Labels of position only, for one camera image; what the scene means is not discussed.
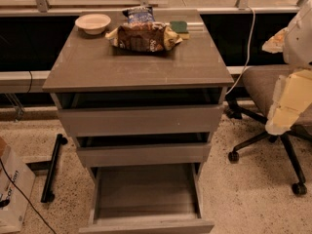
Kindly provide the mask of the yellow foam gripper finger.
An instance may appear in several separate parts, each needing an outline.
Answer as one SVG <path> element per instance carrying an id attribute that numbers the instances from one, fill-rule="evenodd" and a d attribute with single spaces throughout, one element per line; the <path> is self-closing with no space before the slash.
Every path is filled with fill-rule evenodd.
<path id="1" fill-rule="evenodd" d="M 272 100 L 265 130 L 270 135 L 280 136 L 291 129 L 312 103 L 312 71 L 302 69 L 289 76 L 280 75 Z"/>

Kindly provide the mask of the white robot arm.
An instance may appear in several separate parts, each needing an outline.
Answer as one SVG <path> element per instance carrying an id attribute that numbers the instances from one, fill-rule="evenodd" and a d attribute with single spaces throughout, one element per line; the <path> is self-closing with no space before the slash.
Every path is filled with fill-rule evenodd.
<path id="1" fill-rule="evenodd" d="M 282 53 L 292 69 L 280 75 L 273 93 L 266 131 L 274 136 L 287 132 L 312 103 L 312 0 L 308 0 L 286 28 L 267 40 L 262 50 Z"/>

